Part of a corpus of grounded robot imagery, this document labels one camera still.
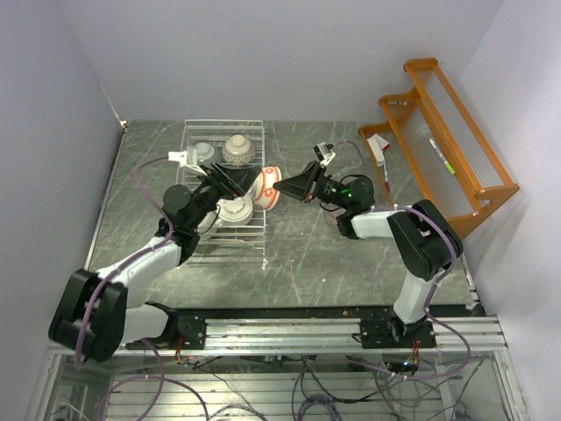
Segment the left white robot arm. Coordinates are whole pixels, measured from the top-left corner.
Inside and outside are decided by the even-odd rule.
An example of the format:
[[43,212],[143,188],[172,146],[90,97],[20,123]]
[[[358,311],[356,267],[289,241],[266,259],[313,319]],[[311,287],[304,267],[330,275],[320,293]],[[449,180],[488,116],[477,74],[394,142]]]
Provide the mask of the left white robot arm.
[[199,185],[169,187],[160,203],[158,229],[135,253],[96,272],[73,272],[48,329],[48,337],[75,352],[82,365],[104,362],[123,344],[149,340],[169,348],[180,337],[177,312],[163,304],[136,303],[133,295],[160,275],[187,261],[200,240],[199,225],[222,199],[245,196],[261,170],[213,164],[202,169]]

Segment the red patterned bowl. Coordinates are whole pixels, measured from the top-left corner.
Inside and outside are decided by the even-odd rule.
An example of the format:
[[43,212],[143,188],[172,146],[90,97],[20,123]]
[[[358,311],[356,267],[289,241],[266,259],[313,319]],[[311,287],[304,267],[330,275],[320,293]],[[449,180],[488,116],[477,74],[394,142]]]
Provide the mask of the red patterned bowl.
[[252,199],[263,210],[271,210],[277,203],[280,192],[273,185],[282,179],[278,167],[264,167],[252,187]]

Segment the purple striped bowl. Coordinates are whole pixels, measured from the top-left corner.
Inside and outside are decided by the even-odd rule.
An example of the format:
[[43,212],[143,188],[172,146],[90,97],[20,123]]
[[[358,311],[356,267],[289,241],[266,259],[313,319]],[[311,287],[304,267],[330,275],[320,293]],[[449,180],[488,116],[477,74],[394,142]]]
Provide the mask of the purple striped bowl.
[[346,209],[344,208],[328,207],[323,211],[323,218],[326,224],[336,231],[350,223],[350,218],[346,216]]

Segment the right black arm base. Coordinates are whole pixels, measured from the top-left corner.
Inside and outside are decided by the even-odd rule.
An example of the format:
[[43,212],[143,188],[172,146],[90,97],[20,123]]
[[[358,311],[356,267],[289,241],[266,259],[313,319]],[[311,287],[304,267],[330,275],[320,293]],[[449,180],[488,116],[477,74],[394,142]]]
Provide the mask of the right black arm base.
[[361,317],[359,332],[353,333],[352,339],[363,349],[432,348],[437,344],[433,325],[426,318],[407,325],[387,309]]

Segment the white wire dish rack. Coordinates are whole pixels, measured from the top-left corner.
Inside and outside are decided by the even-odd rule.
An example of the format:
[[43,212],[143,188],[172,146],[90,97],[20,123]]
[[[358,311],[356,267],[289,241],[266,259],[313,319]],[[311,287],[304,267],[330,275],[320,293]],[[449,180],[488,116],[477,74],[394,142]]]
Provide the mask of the white wire dish rack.
[[266,213],[253,203],[252,186],[264,164],[260,120],[187,120],[176,183],[164,195],[175,225],[172,239],[189,255],[200,246],[265,245]]

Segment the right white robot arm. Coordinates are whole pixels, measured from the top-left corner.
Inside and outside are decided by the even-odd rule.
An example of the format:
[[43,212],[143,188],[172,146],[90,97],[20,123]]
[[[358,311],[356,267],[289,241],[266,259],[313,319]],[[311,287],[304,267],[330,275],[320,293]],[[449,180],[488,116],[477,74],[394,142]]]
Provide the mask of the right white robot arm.
[[302,173],[280,180],[273,188],[308,203],[314,199],[342,211],[335,216],[339,233],[347,239],[391,238],[407,272],[387,324],[387,339],[407,346],[417,336],[415,323],[425,319],[437,286],[463,253],[459,236],[437,207],[423,199],[410,206],[377,207],[372,180],[349,175],[340,181],[312,161]]

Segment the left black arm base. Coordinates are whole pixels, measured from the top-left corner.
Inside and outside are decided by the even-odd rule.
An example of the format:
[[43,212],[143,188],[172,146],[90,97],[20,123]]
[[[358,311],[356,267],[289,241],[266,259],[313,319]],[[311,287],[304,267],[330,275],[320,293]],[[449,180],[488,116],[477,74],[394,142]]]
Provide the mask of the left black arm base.
[[148,341],[158,349],[202,350],[206,328],[195,313],[145,304],[126,311],[121,344],[140,349]]

